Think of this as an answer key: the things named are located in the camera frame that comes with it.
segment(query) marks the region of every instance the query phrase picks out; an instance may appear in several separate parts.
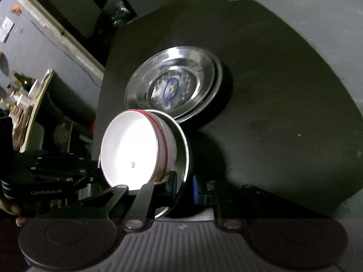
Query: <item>blue part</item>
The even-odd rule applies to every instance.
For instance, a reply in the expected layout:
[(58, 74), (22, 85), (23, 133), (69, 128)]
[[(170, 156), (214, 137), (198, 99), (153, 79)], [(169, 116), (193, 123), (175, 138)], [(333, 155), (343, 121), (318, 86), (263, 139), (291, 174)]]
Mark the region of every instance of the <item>blue part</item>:
[(198, 182), (195, 175), (193, 176), (193, 197), (194, 197), (194, 204), (199, 204)]
[(166, 84), (164, 90), (164, 100), (170, 101), (172, 100), (178, 92), (179, 81), (176, 78), (172, 78)]

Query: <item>dark tabletop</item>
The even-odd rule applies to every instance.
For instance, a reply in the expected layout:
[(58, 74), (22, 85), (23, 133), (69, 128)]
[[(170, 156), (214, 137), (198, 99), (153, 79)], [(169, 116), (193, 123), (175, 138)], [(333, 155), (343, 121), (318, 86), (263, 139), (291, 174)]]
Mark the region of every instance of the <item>dark tabletop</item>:
[(102, 83), (94, 159), (107, 125), (125, 110), (135, 70), (185, 45), (224, 63), (216, 100), (182, 124), (195, 172), (324, 213), (363, 187), (363, 119), (353, 100), (314, 49), (253, 0), (181, 0), (124, 27)]

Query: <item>electrical outlet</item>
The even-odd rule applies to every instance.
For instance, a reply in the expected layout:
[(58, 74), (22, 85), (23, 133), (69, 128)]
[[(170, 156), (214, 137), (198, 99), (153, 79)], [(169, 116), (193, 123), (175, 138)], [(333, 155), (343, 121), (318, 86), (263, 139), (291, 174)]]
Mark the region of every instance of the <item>electrical outlet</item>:
[(9, 19), (9, 17), (5, 18), (2, 26), (0, 28), (0, 41), (5, 43), (6, 39), (9, 36), (11, 29), (13, 28), (14, 23)]
[(13, 28), (14, 23), (9, 19), (9, 17), (5, 18), (4, 22), (2, 23), (1, 28), (7, 31), (8, 33)]

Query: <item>orange object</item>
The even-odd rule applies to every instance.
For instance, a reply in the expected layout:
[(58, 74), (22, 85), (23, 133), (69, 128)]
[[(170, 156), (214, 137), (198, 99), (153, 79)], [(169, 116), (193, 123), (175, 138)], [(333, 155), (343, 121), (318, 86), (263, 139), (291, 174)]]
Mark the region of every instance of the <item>orange object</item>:
[(13, 9), (11, 10), (11, 13), (19, 16), (21, 14), (20, 7), (18, 5), (14, 5), (13, 6)]

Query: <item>metal plate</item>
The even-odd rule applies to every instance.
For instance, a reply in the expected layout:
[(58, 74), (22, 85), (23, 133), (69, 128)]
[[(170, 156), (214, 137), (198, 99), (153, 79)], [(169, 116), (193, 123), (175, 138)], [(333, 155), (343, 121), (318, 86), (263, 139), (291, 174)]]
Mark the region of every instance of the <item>metal plate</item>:
[(125, 91), (126, 108), (157, 109), (178, 119), (208, 95), (215, 78), (209, 52), (195, 47), (173, 47), (145, 61)]
[(212, 88), (211, 88), (208, 96), (204, 100), (202, 100), (198, 106), (196, 106), (188, 114), (185, 114), (185, 115), (183, 115), (182, 117), (180, 117), (180, 118), (178, 118), (176, 120), (179, 124), (182, 123), (182, 122), (184, 122), (184, 121), (186, 121), (186, 120), (189, 120), (193, 116), (195, 116), (198, 113), (200, 113), (203, 109), (205, 109), (208, 106), (208, 104), (210, 104), (212, 102), (212, 100), (214, 99), (214, 97), (217, 95), (217, 92), (219, 91), (219, 88), (221, 87), (222, 79), (223, 79), (223, 68), (222, 68), (222, 64), (220, 63), (220, 61), (217, 58), (217, 56), (214, 55), (212, 52), (209, 52), (207, 50), (205, 50), (205, 52), (213, 60), (213, 62), (215, 64), (216, 75), (215, 75), (215, 78), (214, 78), (213, 86), (212, 86)]

